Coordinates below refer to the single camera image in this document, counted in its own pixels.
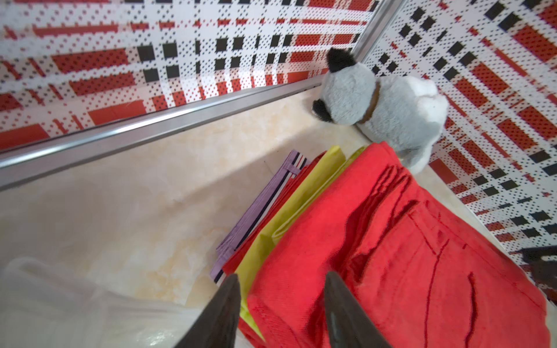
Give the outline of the purple trousers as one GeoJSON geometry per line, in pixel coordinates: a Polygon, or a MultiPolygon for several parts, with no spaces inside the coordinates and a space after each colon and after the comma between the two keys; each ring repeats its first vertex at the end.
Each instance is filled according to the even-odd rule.
{"type": "Polygon", "coordinates": [[[295,149],[292,150],[276,174],[239,219],[238,223],[217,246],[216,263],[210,271],[210,278],[212,278],[215,284],[220,284],[224,274],[223,267],[226,262],[254,232],[255,228],[268,214],[268,211],[279,197],[288,180],[300,173],[306,161],[307,159],[304,155],[295,149]]]}

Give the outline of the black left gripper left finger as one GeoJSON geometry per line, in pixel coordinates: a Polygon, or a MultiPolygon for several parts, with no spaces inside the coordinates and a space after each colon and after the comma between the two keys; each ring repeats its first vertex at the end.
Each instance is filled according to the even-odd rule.
{"type": "Polygon", "coordinates": [[[212,300],[175,348],[234,347],[240,302],[240,284],[238,276],[233,274],[224,280],[212,300]]]}

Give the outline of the clear plastic vacuum bag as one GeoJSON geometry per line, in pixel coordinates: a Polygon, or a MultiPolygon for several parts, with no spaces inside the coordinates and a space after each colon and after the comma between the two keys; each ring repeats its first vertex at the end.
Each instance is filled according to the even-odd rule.
{"type": "Polygon", "coordinates": [[[1,270],[2,347],[175,347],[201,314],[116,294],[32,258],[1,270]]]}

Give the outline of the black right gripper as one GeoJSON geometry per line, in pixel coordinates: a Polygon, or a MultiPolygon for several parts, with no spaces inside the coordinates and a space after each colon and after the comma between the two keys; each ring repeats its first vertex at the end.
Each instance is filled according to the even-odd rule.
{"type": "Polygon", "coordinates": [[[526,248],[521,253],[523,261],[530,266],[534,281],[548,287],[545,293],[548,299],[556,304],[556,261],[543,259],[555,257],[556,246],[526,248]]]}

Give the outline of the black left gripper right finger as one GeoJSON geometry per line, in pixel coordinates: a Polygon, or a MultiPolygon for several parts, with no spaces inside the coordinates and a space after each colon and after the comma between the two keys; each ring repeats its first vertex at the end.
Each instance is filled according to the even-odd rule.
{"type": "Polygon", "coordinates": [[[338,273],[328,272],[323,293],[331,347],[392,347],[338,273]]]}

